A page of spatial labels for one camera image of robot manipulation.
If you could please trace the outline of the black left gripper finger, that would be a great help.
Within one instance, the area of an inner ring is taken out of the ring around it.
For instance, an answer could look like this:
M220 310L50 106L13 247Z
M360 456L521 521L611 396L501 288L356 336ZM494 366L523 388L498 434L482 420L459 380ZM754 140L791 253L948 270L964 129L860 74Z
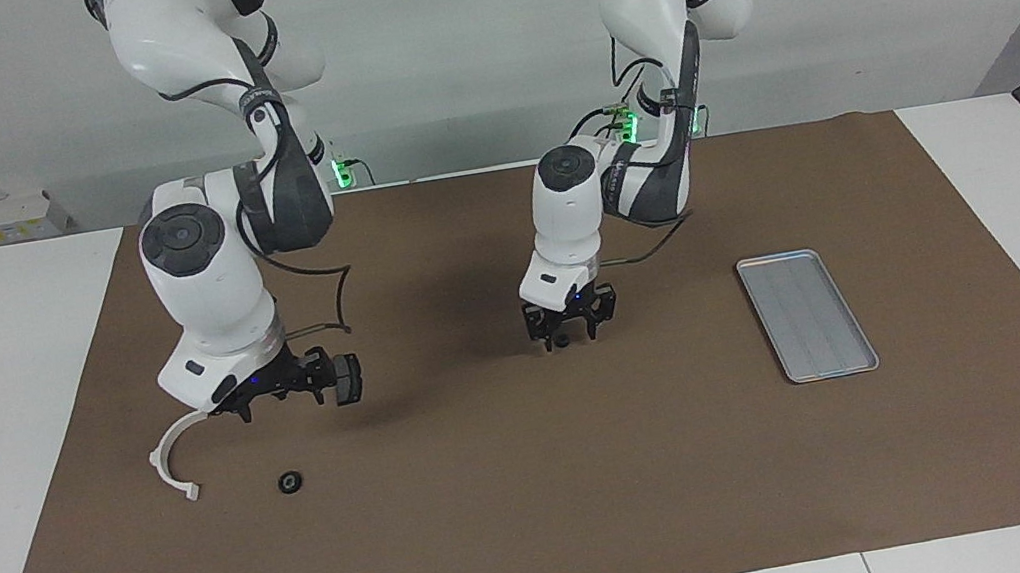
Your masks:
M552 313L547 313L540 306L523 309L527 336L533 342L543 343L547 352L555 348L553 335L555 334L555 330L558 329L557 321L553 320L552 315Z
M601 324L611 321L615 313L615 300L592 303L590 307L586 307L585 318L586 318L586 332L588 338L595 342L597 335L599 335L599 328Z

